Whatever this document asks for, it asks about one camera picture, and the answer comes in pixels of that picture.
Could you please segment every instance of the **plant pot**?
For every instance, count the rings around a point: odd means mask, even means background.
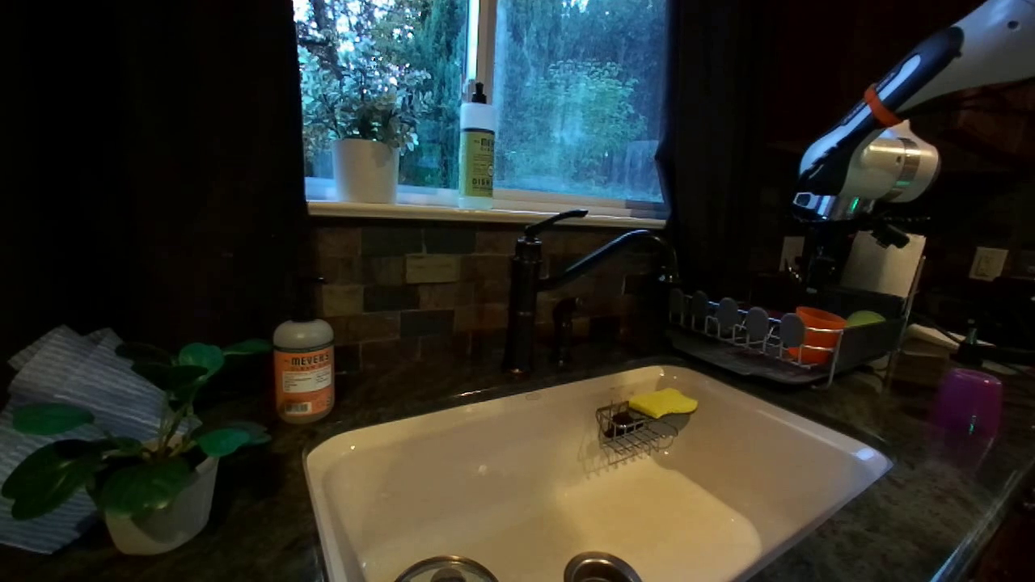
[[[105,511],[113,547],[126,556],[158,556],[195,540],[212,516],[219,458],[204,458],[195,482],[162,511],[109,513]]]
[[[339,138],[334,180],[342,199],[388,204],[395,199],[398,152],[375,138]]]

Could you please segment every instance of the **plant leaf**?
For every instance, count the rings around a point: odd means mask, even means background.
[[[11,516],[33,520],[59,508],[105,470],[101,448],[85,441],[59,441],[25,455],[3,482]]]
[[[113,513],[162,511],[169,502],[175,502],[175,496],[189,487],[192,477],[195,470],[182,455],[119,466],[105,474],[96,505]]]
[[[173,393],[182,393],[204,379],[201,366],[175,366],[175,362],[148,362],[148,359],[134,362],[134,373]]]
[[[76,403],[22,403],[11,409],[11,423],[22,433],[66,433],[95,423],[95,414]]]
[[[244,344],[229,344],[225,347],[225,357],[260,357],[268,351],[271,347],[265,339],[244,339]]]
[[[147,446],[144,446],[140,441],[131,441],[131,437],[113,437],[113,441],[108,441],[108,446],[109,446],[109,453],[117,453],[117,455],[140,455],[140,453],[147,453]]]
[[[185,344],[175,362],[198,366],[204,375],[218,375],[225,370],[225,350],[213,344]]]
[[[268,433],[260,423],[219,423],[219,428],[204,428],[201,433],[195,433],[195,442],[209,453],[209,455],[234,455],[244,446],[254,442],[265,442]]]

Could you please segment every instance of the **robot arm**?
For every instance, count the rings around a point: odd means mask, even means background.
[[[863,219],[880,199],[905,204],[933,187],[940,150],[895,109],[942,93],[1035,79],[1035,0],[988,0],[918,41],[800,163],[792,208],[807,222]]]

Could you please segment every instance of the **farmhouse sink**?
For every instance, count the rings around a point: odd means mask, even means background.
[[[598,409],[656,387],[698,409],[615,448]],[[579,560],[601,568],[583,579],[745,579],[888,470],[874,446],[684,366],[375,423],[306,458],[339,582],[561,582]]]

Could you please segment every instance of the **orange container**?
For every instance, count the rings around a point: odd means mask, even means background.
[[[808,305],[795,306],[795,318],[807,325],[807,339],[804,339],[804,347],[783,350],[783,357],[792,362],[807,362],[807,366],[832,362],[848,320],[832,309],[808,306]]]

